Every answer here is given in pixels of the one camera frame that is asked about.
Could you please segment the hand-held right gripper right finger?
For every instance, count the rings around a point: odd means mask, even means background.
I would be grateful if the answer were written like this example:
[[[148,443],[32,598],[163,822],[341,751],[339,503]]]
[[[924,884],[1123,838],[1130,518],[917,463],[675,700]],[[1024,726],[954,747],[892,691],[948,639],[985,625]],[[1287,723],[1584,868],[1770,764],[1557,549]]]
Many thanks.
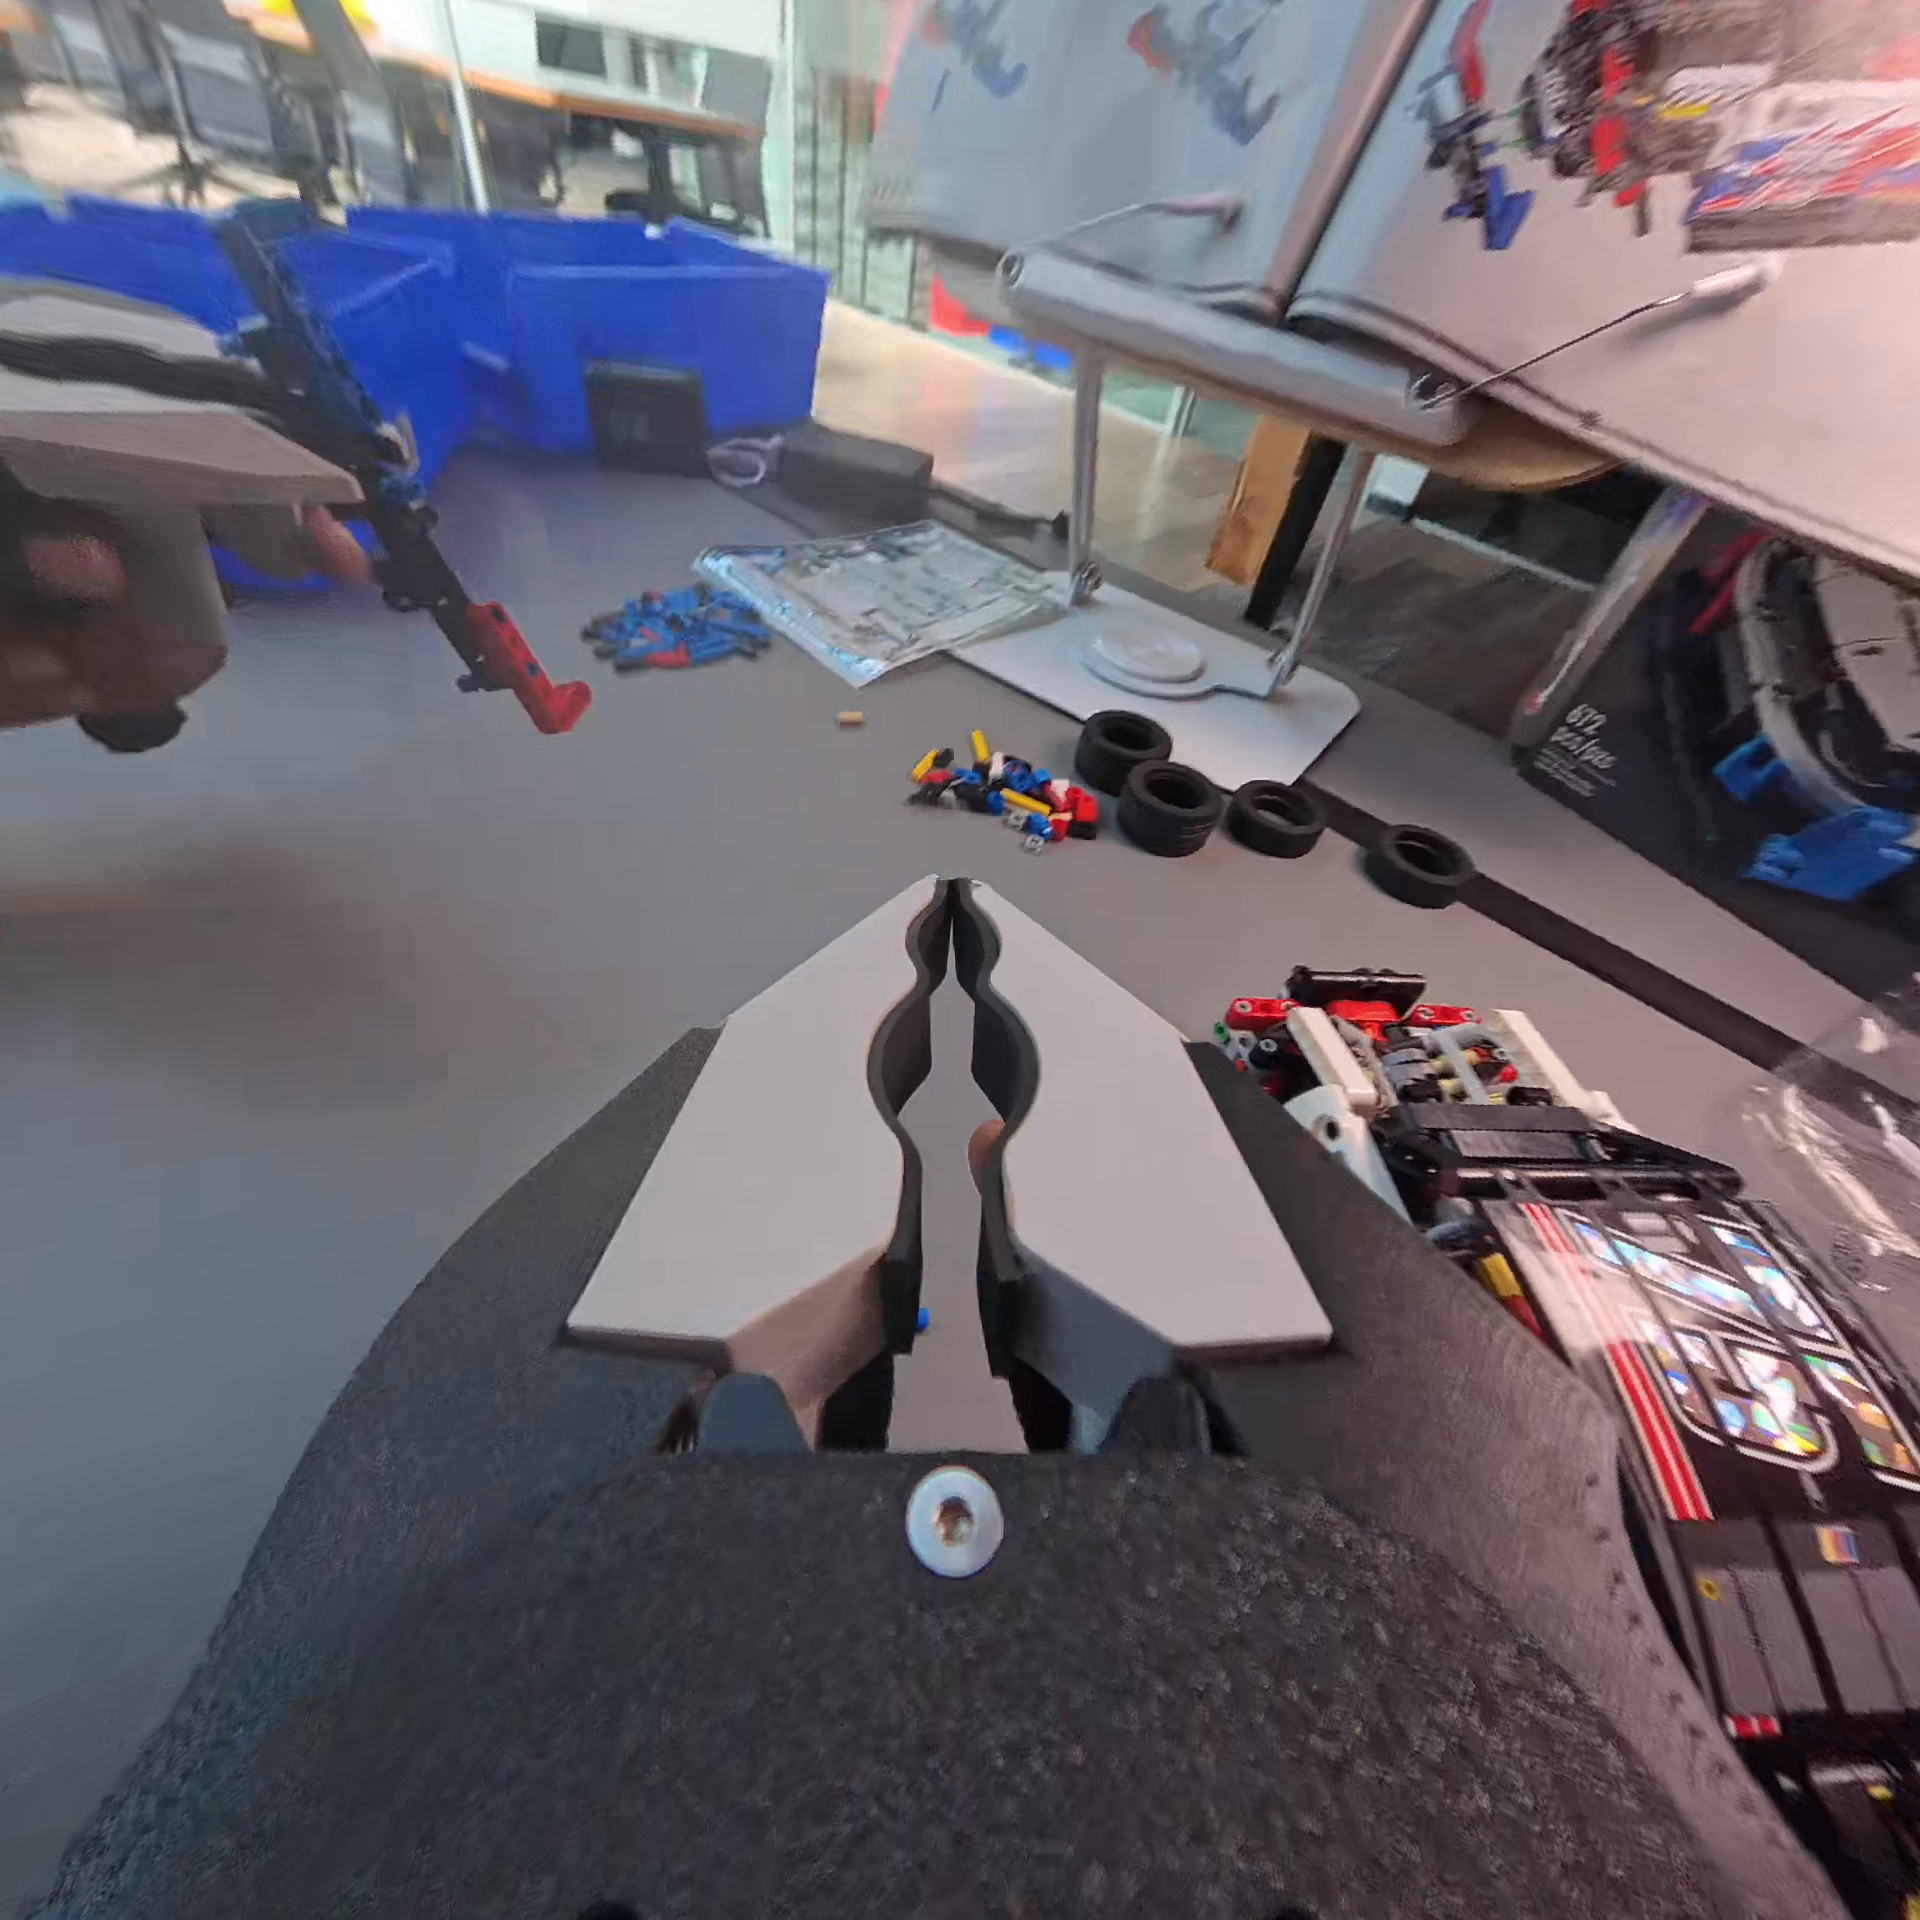
[[[1095,1452],[1130,1392],[1336,1336],[1221,1094],[1156,1015],[983,880],[954,884],[980,1152],[977,1305],[1032,1452]]]

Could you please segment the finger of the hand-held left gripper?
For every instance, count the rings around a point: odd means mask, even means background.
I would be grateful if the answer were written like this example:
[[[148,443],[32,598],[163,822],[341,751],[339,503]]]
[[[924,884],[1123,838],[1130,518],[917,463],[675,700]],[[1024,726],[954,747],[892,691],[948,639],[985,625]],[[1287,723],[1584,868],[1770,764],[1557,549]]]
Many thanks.
[[[343,507],[363,500],[346,468],[217,407],[5,411],[3,461],[31,493],[97,507]]]
[[[203,325],[69,280],[3,280],[3,373],[58,399],[221,404],[271,425],[304,416],[298,396],[228,356]]]

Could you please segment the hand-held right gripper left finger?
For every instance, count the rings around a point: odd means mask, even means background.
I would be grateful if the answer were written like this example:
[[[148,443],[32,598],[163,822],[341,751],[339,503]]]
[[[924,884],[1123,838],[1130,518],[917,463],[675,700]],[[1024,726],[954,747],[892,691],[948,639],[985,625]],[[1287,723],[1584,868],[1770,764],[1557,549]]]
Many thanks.
[[[762,1375],[804,1444],[885,1447],[924,1273],[904,1111],[951,927],[951,884],[914,880],[723,1022],[568,1340]]]

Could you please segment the black red blue beam assembly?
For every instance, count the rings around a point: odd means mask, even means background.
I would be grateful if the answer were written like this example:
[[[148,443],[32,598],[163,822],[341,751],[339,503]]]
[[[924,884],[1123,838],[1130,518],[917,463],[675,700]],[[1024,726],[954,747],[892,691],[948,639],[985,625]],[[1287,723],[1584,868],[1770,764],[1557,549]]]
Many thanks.
[[[584,681],[556,681],[513,614],[469,595],[440,549],[440,516],[426,500],[416,454],[379,413],[288,262],[288,241],[319,230],[320,220],[304,203],[267,198],[241,200],[213,229],[255,301],[236,342],[265,382],[263,416],[292,443],[351,472],[376,536],[381,598],[397,613],[432,616],[465,662],[460,687],[509,693],[545,735],[573,732],[592,691]]]

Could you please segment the partly built toy race car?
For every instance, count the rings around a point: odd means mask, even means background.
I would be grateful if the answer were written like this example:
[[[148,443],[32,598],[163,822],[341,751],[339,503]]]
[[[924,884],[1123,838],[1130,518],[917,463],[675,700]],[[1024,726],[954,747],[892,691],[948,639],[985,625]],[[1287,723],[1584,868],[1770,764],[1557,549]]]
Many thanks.
[[[1520,1011],[1296,967],[1212,1041],[1595,1390],[1721,1731],[1855,1916],[1915,1916],[1915,1382],[1866,1309]]]

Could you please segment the grey desk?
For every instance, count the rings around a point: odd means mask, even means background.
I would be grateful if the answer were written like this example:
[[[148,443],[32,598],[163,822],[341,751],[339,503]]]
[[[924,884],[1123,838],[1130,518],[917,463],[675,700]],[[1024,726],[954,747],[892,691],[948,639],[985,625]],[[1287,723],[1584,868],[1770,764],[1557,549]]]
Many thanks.
[[[1361,875],[906,807],[972,729],[1076,726],[967,662],[852,693],[791,644],[610,672],[589,613],[779,516],[465,454],[448,550],[562,675],[571,735],[463,695],[426,622],[241,607],[176,744],[5,740],[5,1916],[169,1711],[306,1440],[434,1261],[663,1048],[925,872],[1016,897],[1200,1036],[1295,964],[1519,1005],[1656,1135],[1748,1174],[1762,1071],[1612,980]],[[842,708],[867,726],[839,732]]]

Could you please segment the black toy tyre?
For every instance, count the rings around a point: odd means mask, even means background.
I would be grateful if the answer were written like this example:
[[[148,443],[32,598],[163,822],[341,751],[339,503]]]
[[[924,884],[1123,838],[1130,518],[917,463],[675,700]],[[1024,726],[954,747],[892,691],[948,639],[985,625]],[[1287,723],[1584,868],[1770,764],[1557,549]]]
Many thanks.
[[[1072,782],[1116,798],[1137,767],[1170,756],[1172,740],[1159,719],[1125,708],[1093,711],[1075,740]]]
[[[1221,811],[1221,830],[1263,856],[1295,860],[1314,851],[1329,828],[1321,800],[1300,784],[1255,780],[1236,787]]]
[[[1442,909],[1477,880],[1475,856],[1450,835],[1418,822],[1385,822],[1361,852],[1362,875],[1383,893]]]
[[[1221,788],[1175,758],[1141,760],[1120,784],[1119,831],[1153,856],[1192,856],[1218,828]]]

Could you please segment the pile of mixed small pieces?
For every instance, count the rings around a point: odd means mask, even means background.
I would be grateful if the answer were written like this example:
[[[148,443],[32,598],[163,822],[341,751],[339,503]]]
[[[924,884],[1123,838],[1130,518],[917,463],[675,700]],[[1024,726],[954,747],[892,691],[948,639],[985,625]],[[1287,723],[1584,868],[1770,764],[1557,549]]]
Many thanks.
[[[1032,854],[1067,844],[1095,844],[1106,822],[1103,800],[1091,787],[999,750],[980,726],[954,747],[919,756],[904,805],[992,820]]]

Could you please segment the black case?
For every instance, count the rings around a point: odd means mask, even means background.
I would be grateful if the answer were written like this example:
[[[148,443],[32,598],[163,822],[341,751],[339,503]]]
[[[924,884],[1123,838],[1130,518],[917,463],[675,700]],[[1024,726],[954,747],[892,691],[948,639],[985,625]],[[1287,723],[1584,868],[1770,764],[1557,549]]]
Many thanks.
[[[695,367],[592,358],[584,367],[592,454],[602,465],[707,476],[709,413]]]

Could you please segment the pile of blue red pins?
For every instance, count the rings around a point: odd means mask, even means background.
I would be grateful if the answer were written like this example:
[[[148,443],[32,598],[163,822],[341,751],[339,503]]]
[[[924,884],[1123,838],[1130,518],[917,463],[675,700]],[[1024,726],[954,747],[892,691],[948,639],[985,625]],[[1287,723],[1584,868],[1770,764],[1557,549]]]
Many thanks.
[[[739,595],[695,582],[643,591],[584,623],[580,639],[618,675],[691,669],[760,659],[776,631]]]

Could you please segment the shiny sticker sheet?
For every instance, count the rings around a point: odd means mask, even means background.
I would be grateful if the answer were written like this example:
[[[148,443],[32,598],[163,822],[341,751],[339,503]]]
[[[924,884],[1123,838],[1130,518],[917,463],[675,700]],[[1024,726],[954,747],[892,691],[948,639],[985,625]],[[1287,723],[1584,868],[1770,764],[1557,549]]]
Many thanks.
[[[789,544],[716,544],[695,569],[852,687],[1045,625],[1069,607],[1053,576],[932,518]]]

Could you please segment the black power adapter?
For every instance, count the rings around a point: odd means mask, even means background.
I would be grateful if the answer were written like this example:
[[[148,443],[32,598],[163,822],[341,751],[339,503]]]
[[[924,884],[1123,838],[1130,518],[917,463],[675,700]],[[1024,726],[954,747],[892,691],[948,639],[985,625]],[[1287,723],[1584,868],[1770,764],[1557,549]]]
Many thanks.
[[[783,435],[776,480],[802,505],[893,525],[928,516],[932,456],[810,419]]]

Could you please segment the black toy car box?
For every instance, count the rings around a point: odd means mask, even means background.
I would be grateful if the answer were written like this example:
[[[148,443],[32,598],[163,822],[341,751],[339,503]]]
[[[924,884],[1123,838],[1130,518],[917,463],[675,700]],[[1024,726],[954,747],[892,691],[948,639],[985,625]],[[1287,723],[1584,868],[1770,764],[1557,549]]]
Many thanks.
[[[1848,991],[1915,985],[1914,576],[1652,489],[1512,739],[1530,784]]]

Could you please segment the silver book stand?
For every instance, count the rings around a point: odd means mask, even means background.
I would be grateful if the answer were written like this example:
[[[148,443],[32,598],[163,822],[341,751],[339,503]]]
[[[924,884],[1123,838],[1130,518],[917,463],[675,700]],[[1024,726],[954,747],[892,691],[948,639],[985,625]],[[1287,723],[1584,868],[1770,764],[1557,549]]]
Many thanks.
[[[1459,388],[1395,356],[1236,317],[1060,247],[1009,253],[999,287],[1016,320],[1069,348],[1076,363],[1067,564],[1048,579],[1060,590],[1059,613],[967,647],[965,662],[1069,718],[1139,711],[1170,732],[1172,758],[1226,787],[1299,780],[1359,712],[1359,695],[1308,667],[1306,647],[1378,456],[1436,460],[1445,476],[1508,492],[1555,489],[1603,468],[1599,452],[1488,403],[1492,379]],[[1097,416],[1114,358],[1331,427],[1347,448],[1336,456],[1333,525],[1281,638],[1236,639],[1100,580]]]

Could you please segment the open instruction booklet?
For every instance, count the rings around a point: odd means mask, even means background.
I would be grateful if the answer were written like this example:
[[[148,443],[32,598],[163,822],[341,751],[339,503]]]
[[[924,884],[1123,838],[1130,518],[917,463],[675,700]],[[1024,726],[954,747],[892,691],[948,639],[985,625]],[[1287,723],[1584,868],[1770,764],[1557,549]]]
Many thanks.
[[[1915,579],[1915,4],[909,4],[869,220],[1260,312]]]

